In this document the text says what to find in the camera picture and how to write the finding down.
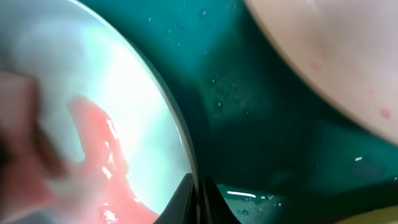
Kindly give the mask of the yellow-green plate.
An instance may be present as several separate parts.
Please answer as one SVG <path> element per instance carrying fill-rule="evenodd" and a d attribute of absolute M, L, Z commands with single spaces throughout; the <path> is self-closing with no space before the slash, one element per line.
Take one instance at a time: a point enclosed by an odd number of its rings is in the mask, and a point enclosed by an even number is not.
<path fill-rule="evenodd" d="M 397 224 L 398 206 L 375 209 L 353 217 L 349 217 L 335 224 Z"/>

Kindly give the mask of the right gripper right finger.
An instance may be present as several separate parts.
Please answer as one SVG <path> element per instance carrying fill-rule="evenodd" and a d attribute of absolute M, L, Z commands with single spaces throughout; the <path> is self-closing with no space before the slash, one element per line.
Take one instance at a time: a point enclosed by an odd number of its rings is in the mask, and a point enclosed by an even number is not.
<path fill-rule="evenodd" d="M 241 224 L 233 215 L 216 184 L 205 177 L 200 182 L 200 223 Z"/>

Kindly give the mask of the light blue plate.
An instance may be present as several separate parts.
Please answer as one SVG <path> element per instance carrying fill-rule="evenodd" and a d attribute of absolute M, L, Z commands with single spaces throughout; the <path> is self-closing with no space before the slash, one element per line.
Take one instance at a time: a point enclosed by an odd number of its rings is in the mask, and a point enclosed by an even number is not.
<path fill-rule="evenodd" d="M 159 74 L 79 1 L 1 0 L 1 72 L 33 78 L 65 174 L 50 204 L 2 223 L 154 223 L 186 174 L 188 136 Z"/>

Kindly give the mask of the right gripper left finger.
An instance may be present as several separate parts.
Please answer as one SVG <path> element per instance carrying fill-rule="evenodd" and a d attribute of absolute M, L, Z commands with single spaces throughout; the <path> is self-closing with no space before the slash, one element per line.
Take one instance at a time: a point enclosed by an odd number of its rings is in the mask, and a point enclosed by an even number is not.
<path fill-rule="evenodd" d="M 197 200 L 192 174 L 186 174 L 154 224 L 196 224 Z"/>

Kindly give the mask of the green and orange sponge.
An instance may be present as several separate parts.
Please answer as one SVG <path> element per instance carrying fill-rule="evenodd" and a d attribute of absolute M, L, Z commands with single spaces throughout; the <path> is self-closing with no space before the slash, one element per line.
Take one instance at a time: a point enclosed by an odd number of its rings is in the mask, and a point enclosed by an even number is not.
<path fill-rule="evenodd" d="M 25 75 L 1 72 L 1 221 L 24 217 L 54 200 L 49 177 L 65 168 L 38 124 L 39 88 Z"/>

